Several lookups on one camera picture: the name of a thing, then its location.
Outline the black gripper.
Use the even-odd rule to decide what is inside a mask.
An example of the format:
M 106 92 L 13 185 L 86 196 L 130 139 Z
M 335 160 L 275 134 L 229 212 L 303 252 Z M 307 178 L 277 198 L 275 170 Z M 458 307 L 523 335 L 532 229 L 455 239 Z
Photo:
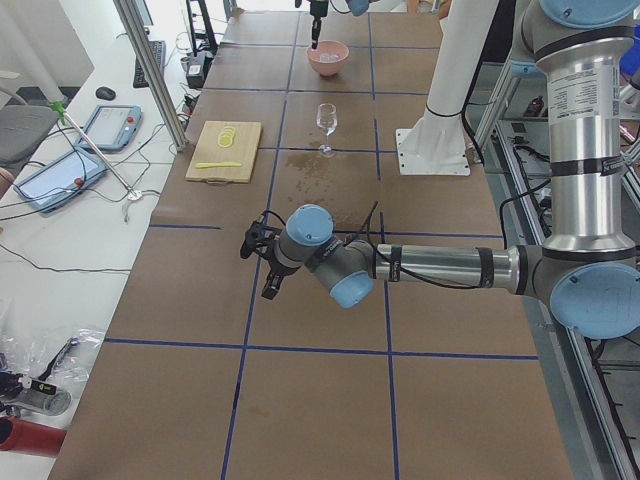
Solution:
M 280 291 L 284 276 L 294 274 L 300 268 L 300 262 L 288 258 L 281 251 L 277 235 L 271 235 L 268 240 L 267 261 L 273 274 L 267 276 L 261 296 L 274 299 Z
M 313 16 L 311 27 L 311 48 L 316 50 L 320 38 L 320 18 L 328 14 L 328 0 L 309 0 L 310 14 Z

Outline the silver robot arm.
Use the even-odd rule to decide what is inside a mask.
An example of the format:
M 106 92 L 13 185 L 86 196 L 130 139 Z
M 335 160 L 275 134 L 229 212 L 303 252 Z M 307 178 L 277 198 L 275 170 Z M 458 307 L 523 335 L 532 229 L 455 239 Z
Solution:
M 316 50 L 322 29 L 322 21 L 327 17 L 329 11 L 329 0 L 310 0 L 309 13 L 312 16 L 311 26 L 311 48 Z M 346 0 L 347 12 L 354 16 L 360 16 L 367 12 L 371 1 L 369 0 Z
M 269 264 L 262 294 L 306 268 L 342 307 L 377 279 L 453 290 L 501 288 L 544 303 L 591 339 L 639 325 L 636 245 L 622 229 L 619 63 L 634 42 L 632 1 L 521 1 L 512 51 L 546 79 L 552 231 L 539 245 L 448 248 L 338 239 L 330 213 L 306 204 L 276 227 L 257 218 L 243 257 Z

